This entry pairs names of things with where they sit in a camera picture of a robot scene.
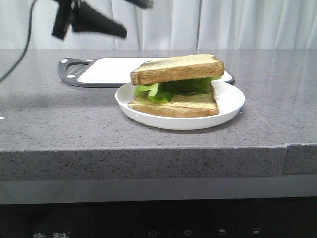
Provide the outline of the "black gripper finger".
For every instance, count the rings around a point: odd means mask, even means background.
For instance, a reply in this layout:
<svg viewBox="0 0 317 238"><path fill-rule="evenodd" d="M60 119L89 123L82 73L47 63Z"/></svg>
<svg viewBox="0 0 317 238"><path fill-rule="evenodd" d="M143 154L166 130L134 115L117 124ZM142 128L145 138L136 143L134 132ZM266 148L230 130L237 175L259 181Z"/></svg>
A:
<svg viewBox="0 0 317 238"><path fill-rule="evenodd" d="M84 1L74 2L71 26L73 32L96 32L121 38L127 37L124 26L105 17Z"/></svg>
<svg viewBox="0 0 317 238"><path fill-rule="evenodd" d="M63 40L69 27L72 13L72 0L56 0L58 9L54 21L52 35Z"/></svg>

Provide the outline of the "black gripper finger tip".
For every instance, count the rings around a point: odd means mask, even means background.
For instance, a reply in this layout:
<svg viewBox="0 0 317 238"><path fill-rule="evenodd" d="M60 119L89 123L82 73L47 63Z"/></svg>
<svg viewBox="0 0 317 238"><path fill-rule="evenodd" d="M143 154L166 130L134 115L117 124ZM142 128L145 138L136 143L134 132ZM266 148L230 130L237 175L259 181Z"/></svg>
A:
<svg viewBox="0 0 317 238"><path fill-rule="evenodd" d="M135 6L142 9L153 8L154 2L152 0L125 0L129 3L134 4Z"/></svg>

